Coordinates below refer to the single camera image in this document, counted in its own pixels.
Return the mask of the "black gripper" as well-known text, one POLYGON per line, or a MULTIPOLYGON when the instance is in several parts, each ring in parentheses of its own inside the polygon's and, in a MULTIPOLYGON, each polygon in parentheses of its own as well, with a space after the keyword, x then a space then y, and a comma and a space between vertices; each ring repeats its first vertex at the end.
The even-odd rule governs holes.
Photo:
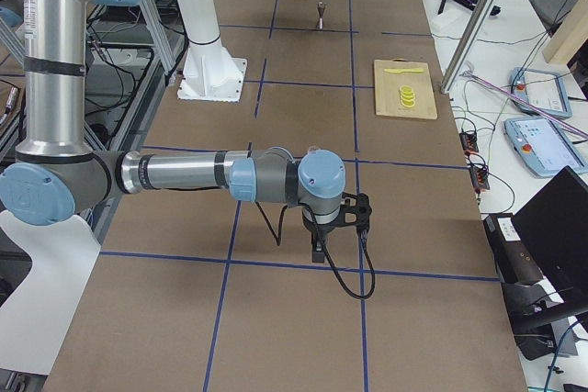
POLYGON ((324 263, 325 253, 322 241, 326 241, 327 234, 335 228, 335 221, 339 217, 340 210, 327 215, 312 215, 307 208, 302 209, 302 221, 304 227, 311 233, 311 261, 324 263))

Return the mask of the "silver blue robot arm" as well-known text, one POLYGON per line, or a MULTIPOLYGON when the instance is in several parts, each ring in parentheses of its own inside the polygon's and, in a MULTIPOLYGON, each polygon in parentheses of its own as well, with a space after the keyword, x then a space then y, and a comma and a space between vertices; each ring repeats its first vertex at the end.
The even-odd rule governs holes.
MULTIPOLYGON (((224 188, 240 201, 301 207, 312 259, 344 219, 345 167, 333 152, 296 160, 285 149, 144 155, 94 151, 84 139, 86 7, 93 0, 24 0, 27 135, 1 175, 1 200, 34 226, 65 221, 143 190, 224 188)), ((99 0, 135 6, 141 0, 99 0)))

